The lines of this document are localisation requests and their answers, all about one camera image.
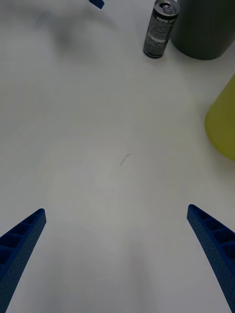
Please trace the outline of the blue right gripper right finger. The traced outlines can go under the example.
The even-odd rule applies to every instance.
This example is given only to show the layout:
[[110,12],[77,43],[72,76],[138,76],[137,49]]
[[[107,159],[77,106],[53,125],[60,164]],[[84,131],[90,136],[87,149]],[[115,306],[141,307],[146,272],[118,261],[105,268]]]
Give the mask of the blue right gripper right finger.
[[235,312],[235,233],[197,206],[188,206],[187,220]]

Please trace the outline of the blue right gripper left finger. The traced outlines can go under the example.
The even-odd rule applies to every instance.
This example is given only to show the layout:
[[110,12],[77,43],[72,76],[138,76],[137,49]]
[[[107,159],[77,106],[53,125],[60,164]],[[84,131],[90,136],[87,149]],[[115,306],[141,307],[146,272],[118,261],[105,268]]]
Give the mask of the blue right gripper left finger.
[[0,238],[0,312],[6,312],[34,247],[46,225],[43,208]]

